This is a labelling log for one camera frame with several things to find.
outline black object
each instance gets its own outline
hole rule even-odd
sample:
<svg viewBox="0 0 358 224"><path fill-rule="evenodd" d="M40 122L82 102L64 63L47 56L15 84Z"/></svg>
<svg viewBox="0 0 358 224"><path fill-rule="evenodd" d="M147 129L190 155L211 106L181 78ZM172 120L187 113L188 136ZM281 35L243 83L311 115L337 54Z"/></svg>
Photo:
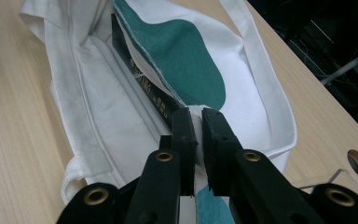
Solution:
<svg viewBox="0 0 358 224"><path fill-rule="evenodd" d="M174 115L176 131L161 136L139 179L122 189L83 188L58 223L178 223L179 196L188 194L181 188L193 187L194 176L183 172L194 174L196 144L188 109ZM230 198L236 223L358 223L357 194L334 184L312 194L294 188L265 155L241 148L223 114L204 109L202 116L208 181L215 196Z"/></svg>

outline white strap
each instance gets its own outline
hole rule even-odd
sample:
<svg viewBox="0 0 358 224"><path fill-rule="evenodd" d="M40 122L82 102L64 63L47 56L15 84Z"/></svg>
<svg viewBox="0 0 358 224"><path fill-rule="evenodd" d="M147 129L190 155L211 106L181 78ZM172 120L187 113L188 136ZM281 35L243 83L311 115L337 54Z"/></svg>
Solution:
<svg viewBox="0 0 358 224"><path fill-rule="evenodd" d="M274 136L275 148L266 154L275 156L284 153L296 145L296 140L289 146L287 141L283 141L284 138L296 139L296 122L289 101L275 75L269 55L257 31L253 16L243 0L220 0L220 3L241 33L247 60L266 111L274 111L274 113L268 113L268 119ZM275 102L277 98L283 99L284 104L277 104ZM282 127L288 124L293 125L287 129L294 130L292 133L294 136L289 137L282 132Z"/></svg>
<svg viewBox="0 0 358 224"><path fill-rule="evenodd" d="M69 17L50 1L24 1L20 8L20 17L43 43L45 43L44 20L50 21L64 31L68 30Z"/></svg>
<svg viewBox="0 0 358 224"><path fill-rule="evenodd" d="M96 175L110 173L112 166L101 150L74 156L66 166L61 196L65 204L81 189L77 181Z"/></svg>

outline brass grommet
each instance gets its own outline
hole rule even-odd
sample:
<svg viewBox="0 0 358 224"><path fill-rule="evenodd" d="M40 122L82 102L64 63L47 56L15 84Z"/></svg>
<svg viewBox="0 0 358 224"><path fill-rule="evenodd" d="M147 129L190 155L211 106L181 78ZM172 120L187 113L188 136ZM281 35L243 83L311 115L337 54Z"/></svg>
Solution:
<svg viewBox="0 0 358 224"><path fill-rule="evenodd" d="M326 189L325 194L334 203L346 207L354 206L354 199L352 196L340 189Z"/></svg>
<svg viewBox="0 0 358 224"><path fill-rule="evenodd" d="M91 189L84 196L84 203L87 205L97 205L103 203L109 196L109 191L104 188Z"/></svg>
<svg viewBox="0 0 358 224"><path fill-rule="evenodd" d="M173 155L171 153L168 153L168 152L160 152L156 156L156 159L158 161L170 161L170 160L172 160L172 158L173 158Z"/></svg>
<svg viewBox="0 0 358 224"><path fill-rule="evenodd" d="M247 161L260 161L261 159L261 157L254 152L244 152L242 156Z"/></svg>

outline green fabric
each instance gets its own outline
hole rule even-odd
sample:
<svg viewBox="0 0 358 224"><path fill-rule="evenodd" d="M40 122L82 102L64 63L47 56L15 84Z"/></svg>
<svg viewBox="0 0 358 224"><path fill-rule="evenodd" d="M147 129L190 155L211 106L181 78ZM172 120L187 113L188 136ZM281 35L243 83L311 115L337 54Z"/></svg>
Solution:
<svg viewBox="0 0 358 224"><path fill-rule="evenodd" d="M173 20L148 24L124 0L115 0L114 6L133 46L168 90L186 105L223 106L224 81L193 23Z"/></svg>
<svg viewBox="0 0 358 224"><path fill-rule="evenodd" d="M220 197L214 197L207 185L196 195L197 224L235 224L226 203Z"/></svg>

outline wooden table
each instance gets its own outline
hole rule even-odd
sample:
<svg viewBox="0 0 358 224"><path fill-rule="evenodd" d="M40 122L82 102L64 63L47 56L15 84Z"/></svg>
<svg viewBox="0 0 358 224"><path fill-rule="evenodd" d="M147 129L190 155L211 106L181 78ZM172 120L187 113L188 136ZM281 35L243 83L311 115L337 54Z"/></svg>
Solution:
<svg viewBox="0 0 358 224"><path fill-rule="evenodd" d="M181 3L233 27L214 1ZM60 187L72 152L49 92L45 46L21 22L20 5L0 0L0 223L53 223L64 207ZM358 175L347 160L350 149L358 150L358 125L252 12L296 116L298 143L285 176L300 187L343 169L348 174L335 182L358 191Z"/></svg>

